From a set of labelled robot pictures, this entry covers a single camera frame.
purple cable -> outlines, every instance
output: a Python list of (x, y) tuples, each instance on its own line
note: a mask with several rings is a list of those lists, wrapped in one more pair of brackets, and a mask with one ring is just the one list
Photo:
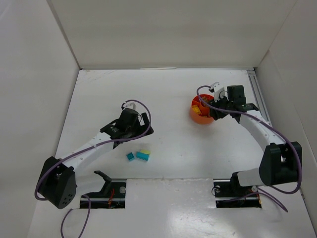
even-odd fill
[[(127, 100), (125, 101), (122, 105), (128, 103), (128, 102), (136, 102), (136, 103), (139, 103), (141, 104), (148, 112), (149, 114), (149, 126), (148, 128), (141, 134), (141, 135), (138, 135), (138, 136), (135, 136), (135, 137), (132, 137), (132, 138), (125, 138), (125, 139), (115, 139), (115, 140), (107, 140), (107, 141), (103, 141), (103, 142), (100, 142), (98, 144), (96, 144), (95, 146), (98, 147), (98, 146), (101, 146), (101, 145), (104, 145), (104, 144), (107, 144), (107, 143), (111, 143), (111, 142), (127, 142), (127, 141), (130, 141), (130, 140), (136, 140), (136, 139), (139, 139), (141, 137), (143, 137), (148, 131), (149, 129), (151, 128), (151, 113), (150, 113), (150, 110), (147, 108), (147, 106), (145, 106), (143, 103), (141, 103), (140, 101), (138, 100), (134, 100), (134, 99), (130, 99), (130, 100)], [(95, 146), (90, 146), (86, 149), (83, 149), (81, 151), (78, 151), (74, 154), (71, 154), (69, 156), (67, 156), (66, 158), (64, 159), (61, 159), (60, 161), (58, 161), (56, 164), (54, 164), (52, 167), (50, 167), (44, 174), (43, 176), (39, 179), (38, 183), (36, 184), (36, 187), (35, 187), (35, 191), (34, 191), (34, 196), (37, 200), (39, 201), (46, 201), (47, 199), (45, 198), (41, 198), (38, 196), (38, 191), (39, 191), (39, 188), (40, 188), (40, 185), (43, 183), (44, 179), (50, 174), (50, 172), (52, 172), (57, 166), (59, 166), (60, 164), (62, 164), (63, 162), (73, 158), (74, 156), (77, 156), (77, 155), (80, 155), (84, 152), (87, 152), (89, 150), (92, 150), (95, 148)]]
[(266, 196), (267, 198), (271, 199), (273, 202), (275, 202), (280, 208), (282, 208), (285, 212), (288, 212), (287, 208), (283, 205), (283, 203), (281, 203), (276, 197), (274, 197), (273, 195), (269, 194), (268, 192), (258, 188), (258, 190), (260, 190), (261, 192), (252, 192), (249, 193), (248, 195), (245, 195), (243, 197), (239, 197), (239, 198), (233, 198), (230, 200), (226, 200), (225, 202), (233, 202), (233, 201), (238, 201), (238, 200), (242, 200), (244, 198), (247, 198), (249, 196), (255, 195), (255, 194), (259, 194), (259, 195), (263, 195)]
[[(83, 195), (84, 197), (86, 197), (88, 199), (88, 212), (87, 212), (87, 216), (86, 216), (86, 220), (85, 220), (85, 223), (84, 223), (84, 226), (83, 226), (83, 229), (81, 230), (81, 233), (79, 234), (79, 237), (80, 238), (83, 233), (84, 233), (84, 230), (86, 228), (86, 225), (87, 225), (87, 222), (88, 222), (88, 218), (89, 218), (89, 215), (90, 215), (90, 210), (91, 210), (91, 200), (90, 200), (90, 197), (87, 196), (86, 194)], [(66, 215), (64, 216), (63, 218), (63, 221), (61, 222), (61, 225), (60, 225), (60, 235), (62, 238), (65, 238), (64, 234), (63, 234), (63, 226), (64, 226), (64, 222), (65, 222), (65, 219), (66, 217), (68, 216), (68, 214), (72, 211), (73, 209), (70, 209)]]
[(211, 109), (213, 109), (213, 110), (216, 110), (216, 111), (223, 112), (223, 113), (228, 113), (228, 114), (229, 114), (229, 113), (235, 113), (235, 114), (241, 114), (241, 115), (248, 116), (248, 117), (250, 117), (250, 118), (252, 118), (252, 119), (258, 121), (259, 123), (261, 123), (262, 125), (264, 125), (266, 128), (268, 128), (269, 130), (275, 132), (276, 134), (278, 134), (280, 137), (282, 137), (282, 138), (286, 141), (286, 143), (289, 145), (289, 147), (291, 147), (291, 149), (292, 149), (292, 151), (293, 151), (293, 153), (294, 153), (294, 155), (295, 155), (296, 161), (297, 161), (297, 167), (298, 167), (298, 181), (297, 181), (297, 186), (296, 186), (296, 188), (295, 188), (293, 191), (290, 191), (290, 192), (288, 192), (288, 191), (283, 191), (283, 190), (281, 190), (281, 189), (279, 189), (279, 188), (277, 188), (277, 187), (274, 187), (274, 186), (271, 186), (271, 187), (274, 188), (275, 190), (277, 190), (277, 191), (279, 191), (279, 192), (282, 192), (282, 193), (285, 193), (285, 194), (294, 194), (295, 192), (297, 192), (297, 191), (301, 188), (301, 184), (302, 184), (302, 165), (301, 165), (301, 161), (300, 161), (300, 159), (299, 159), (299, 156), (298, 156), (298, 154), (297, 154), (297, 151), (296, 151), (295, 147), (292, 145), (292, 142), (291, 142), (289, 139), (287, 139), (281, 132), (279, 132), (278, 130), (274, 129), (272, 126), (266, 124), (265, 122), (261, 121), (259, 118), (255, 117), (255, 116), (253, 116), (253, 115), (250, 115), (250, 114), (248, 114), (248, 113), (238, 112), (238, 111), (231, 111), (231, 110), (219, 109), (219, 108), (215, 108), (215, 107), (213, 107), (213, 106), (207, 104), (207, 103), (202, 99), (202, 97), (201, 97), (200, 94), (199, 94), (199, 90), (202, 89), (202, 88), (211, 88), (211, 87), (208, 86), (208, 85), (203, 85), (203, 86), (200, 86), (200, 87), (197, 89), (197, 91), (196, 91), (199, 100), (200, 100), (203, 104), (205, 104), (206, 106), (208, 106), (209, 108), (211, 108)]

